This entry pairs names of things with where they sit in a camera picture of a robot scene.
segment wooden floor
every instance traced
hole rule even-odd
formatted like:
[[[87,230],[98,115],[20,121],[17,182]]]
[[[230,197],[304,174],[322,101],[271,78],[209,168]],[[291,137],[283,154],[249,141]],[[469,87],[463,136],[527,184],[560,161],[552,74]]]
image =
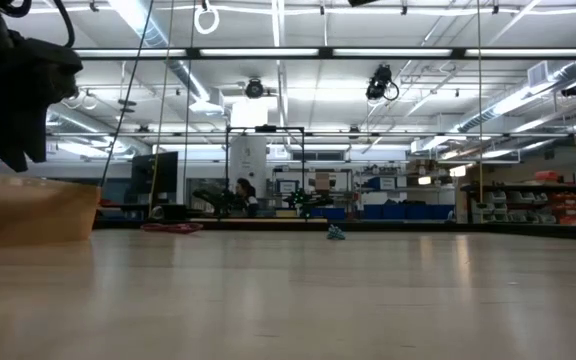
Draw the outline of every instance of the wooden floor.
[[[0,249],[0,359],[576,359],[576,241],[98,231]]]

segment monitor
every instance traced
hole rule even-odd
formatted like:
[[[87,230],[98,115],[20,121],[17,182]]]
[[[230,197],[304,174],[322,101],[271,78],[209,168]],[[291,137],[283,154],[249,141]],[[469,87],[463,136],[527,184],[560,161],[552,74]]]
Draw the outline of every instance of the monitor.
[[[132,158],[131,193],[149,194],[152,190],[155,176],[155,156],[144,155]],[[177,192],[177,161],[177,152],[159,154],[154,191],[156,194]]]

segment person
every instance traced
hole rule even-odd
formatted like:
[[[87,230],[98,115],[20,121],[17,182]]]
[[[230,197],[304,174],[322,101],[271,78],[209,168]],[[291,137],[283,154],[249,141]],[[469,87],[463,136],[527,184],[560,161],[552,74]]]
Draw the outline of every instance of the person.
[[[248,211],[248,217],[257,216],[257,210],[259,210],[257,190],[255,190],[255,187],[250,184],[250,181],[244,178],[237,179],[235,191],[237,192],[237,195],[244,199],[244,202],[246,203],[246,211]]]

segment red cable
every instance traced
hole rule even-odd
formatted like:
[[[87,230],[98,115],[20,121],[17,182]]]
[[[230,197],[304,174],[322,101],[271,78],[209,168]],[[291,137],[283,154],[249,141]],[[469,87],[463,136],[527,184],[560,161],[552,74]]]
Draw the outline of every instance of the red cable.
[[[164,225],[164,224],[144,224],[141,225],[141,230],[149,231],[149,232],[169,232],[175,234],[191,234],[195,231],[199,231],[203,229],[203,225],[201,224],[194,224],[194,223],[187,223],[187,224],[173,224],[173,225]]]

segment blue object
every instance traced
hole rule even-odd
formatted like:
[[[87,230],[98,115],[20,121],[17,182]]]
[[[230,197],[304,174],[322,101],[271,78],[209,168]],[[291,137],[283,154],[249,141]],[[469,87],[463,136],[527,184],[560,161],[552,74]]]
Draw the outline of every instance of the blue object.
[[[324,217],[328,220],[344,220],[346,218],[346,209],[344,208],[324,208]]]
[[[324,212],[323,208],[313,208],[310,210],[310,217],[323,217]]]
[[[432,218],[432,211],[428,205],[408,205],[406,219],[428,220]]]
[[[383,219],[383,205],[364,205],[364,219]]]
[[[406,205],[384,205],[384,219],[405,219]]]
[[[433,220],[448,220],[448,214],[455,209],[454,205],[429,205],[432,206]]]

